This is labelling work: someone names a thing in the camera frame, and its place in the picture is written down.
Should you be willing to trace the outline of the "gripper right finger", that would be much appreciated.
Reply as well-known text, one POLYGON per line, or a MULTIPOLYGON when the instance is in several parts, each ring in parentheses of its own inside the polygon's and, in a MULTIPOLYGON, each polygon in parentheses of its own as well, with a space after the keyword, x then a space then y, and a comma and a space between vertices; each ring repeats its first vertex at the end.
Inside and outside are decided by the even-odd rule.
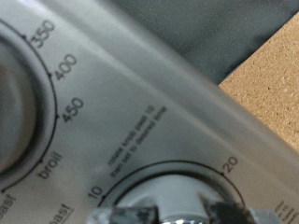
POLYGON ((206 212, 199 224, 257 224, 249 209, 242 203, 210 200, 203 195, 200 201, 206 212))

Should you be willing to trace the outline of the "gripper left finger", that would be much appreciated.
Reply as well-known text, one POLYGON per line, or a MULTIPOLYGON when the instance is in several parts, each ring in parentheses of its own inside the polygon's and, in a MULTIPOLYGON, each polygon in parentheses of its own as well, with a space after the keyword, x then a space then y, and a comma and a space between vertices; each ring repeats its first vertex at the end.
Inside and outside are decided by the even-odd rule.
POLYGON ((86 224, 159 224, 159 213, 156 206, 98 208, 86 224))

